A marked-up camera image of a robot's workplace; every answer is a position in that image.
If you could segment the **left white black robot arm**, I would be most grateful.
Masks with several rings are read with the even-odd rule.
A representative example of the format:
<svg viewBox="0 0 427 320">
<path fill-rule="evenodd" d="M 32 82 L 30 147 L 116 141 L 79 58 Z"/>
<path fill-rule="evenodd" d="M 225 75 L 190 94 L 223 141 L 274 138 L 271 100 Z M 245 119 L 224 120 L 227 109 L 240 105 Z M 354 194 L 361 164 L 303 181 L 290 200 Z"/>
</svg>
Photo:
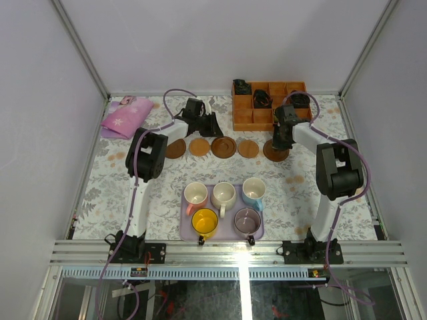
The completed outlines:
<svg viewBox="0 0 427 320">
<path fill-rule="evenodd" d="M 120 238 L 145 237 L 151 185 L 163 170 L 167 147 L 193 133 L 202 137 L 224 136 L 216 114 L 196 98 L 189 98 L 171 123 L 157 129 L 136 131 L 125 160 L 130 190 Z"/>
</svg>

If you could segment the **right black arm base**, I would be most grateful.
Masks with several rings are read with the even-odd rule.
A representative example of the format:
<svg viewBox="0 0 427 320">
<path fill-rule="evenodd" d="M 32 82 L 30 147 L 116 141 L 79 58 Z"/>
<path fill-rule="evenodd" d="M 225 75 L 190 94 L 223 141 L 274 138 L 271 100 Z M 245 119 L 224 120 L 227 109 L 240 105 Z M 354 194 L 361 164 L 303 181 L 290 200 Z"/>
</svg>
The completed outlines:
<svg viewBox="0 0 427 320">
<path fill-rule="evenodd" d="M 331 265 L 342 265 L 341 246 L 337 239 L 327 242 L 316 241 L 312 235 L 308 235 L 303 242 L 282 241 L 282 245 L 276 249 L 276 254 L 284 258 L 288 265 L 326 264 L 326 254 Z"/>
</svg>

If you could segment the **dark wooden coaster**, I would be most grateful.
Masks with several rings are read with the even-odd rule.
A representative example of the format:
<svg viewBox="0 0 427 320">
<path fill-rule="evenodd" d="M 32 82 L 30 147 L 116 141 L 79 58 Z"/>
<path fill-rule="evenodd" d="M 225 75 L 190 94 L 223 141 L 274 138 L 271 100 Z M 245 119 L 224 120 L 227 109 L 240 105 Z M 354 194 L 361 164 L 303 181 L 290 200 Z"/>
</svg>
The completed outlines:
<svg viewBox="0 0 427 320">
<path fill-rule="evenodd" d="M 273 162 L 281 162 L 288 158 L 290 154 L 290 150 L 277 150 L 273 148 L 272 140 L 268 140 L 264 143 L 263 146 L 263 154 L 264 156 Z"/>
<path fill-rule="evenodd" d="M 234 155 L 236 150 L 236 142 L 231 137 L 217 137 L 211 143 L 212 153 L 220 159 L 230 158 Z"/>
<path fill-rule="evenodd" d="M 186 143 L 183 139 L 178 139 L 167 146 L 165 157 L 168 159 L 177 159 L 186 151 Z"/>
</svg>

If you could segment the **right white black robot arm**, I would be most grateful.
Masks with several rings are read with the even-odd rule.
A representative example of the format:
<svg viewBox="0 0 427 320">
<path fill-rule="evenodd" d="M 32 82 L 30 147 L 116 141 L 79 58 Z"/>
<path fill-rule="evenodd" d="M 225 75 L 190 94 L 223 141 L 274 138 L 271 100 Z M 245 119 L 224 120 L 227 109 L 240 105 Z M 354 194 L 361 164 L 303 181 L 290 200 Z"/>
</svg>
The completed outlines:
<svg viewBox="0 0 427 320">
<path fill-rule="evenodd" d="M 316 156 L 316 185 L 321 199 L 309 232 L 314 240 L 304 246 L 304 255 L 308 261 L 319 263 L 328 255 L 324 242 L 334 238 L 337 209 L 364 184 L 358 145 L 353 139 L 337 140 L 326 135 L 308 119 L 298 117 L 293 105 L 278 107 L 274 116 L 278 120 L 274 124 L 274 149 L 289 150 L 297 143 Z"/>
</svg>

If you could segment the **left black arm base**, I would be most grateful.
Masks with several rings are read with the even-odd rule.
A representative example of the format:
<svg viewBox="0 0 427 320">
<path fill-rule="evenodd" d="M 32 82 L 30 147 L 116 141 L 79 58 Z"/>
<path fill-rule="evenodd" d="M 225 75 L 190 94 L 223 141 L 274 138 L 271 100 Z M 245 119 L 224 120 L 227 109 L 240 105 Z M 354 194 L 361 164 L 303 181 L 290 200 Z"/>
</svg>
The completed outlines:
<svg viewBox="0 0 427 320">
<path fill-rule="evenodd" d="M 148 243 L 145 241 L 145 236 L 130 237 L 125 236 L 123 243 L 119 247 L 117 253 L 114 251 L 123 236 L 123 232 L 119 231 L 115 235 L 110 233 L 104 241 L 109 245 L 108 259 L 110 263 L 139 263 L 139 264 L 164 264 L 166 256 L 165 243 Z"/>
</svg>

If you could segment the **light wooden coaster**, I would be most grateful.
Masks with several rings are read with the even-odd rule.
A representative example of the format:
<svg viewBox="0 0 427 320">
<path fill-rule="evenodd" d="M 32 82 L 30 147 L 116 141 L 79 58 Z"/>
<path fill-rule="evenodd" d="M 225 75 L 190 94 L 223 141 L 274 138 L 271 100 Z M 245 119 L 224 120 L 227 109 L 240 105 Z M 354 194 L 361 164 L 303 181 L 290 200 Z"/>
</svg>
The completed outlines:
<svg viewBox="0 0 427 320">
<path fill-rule="evenodd" d="M 210 144 L 206 139 L 197 138 L 189 144 L 189 152 L 196 157 L 203 157 L 210 151 Z"/>
<path fill-rule="evenodd" d="M 238 153 L 247 159 L 252 159 L 257 157 L 259 153 L 259 146 L 258 144 L 253 140 L 243 140 L 238 145 Z"/>
</svg>

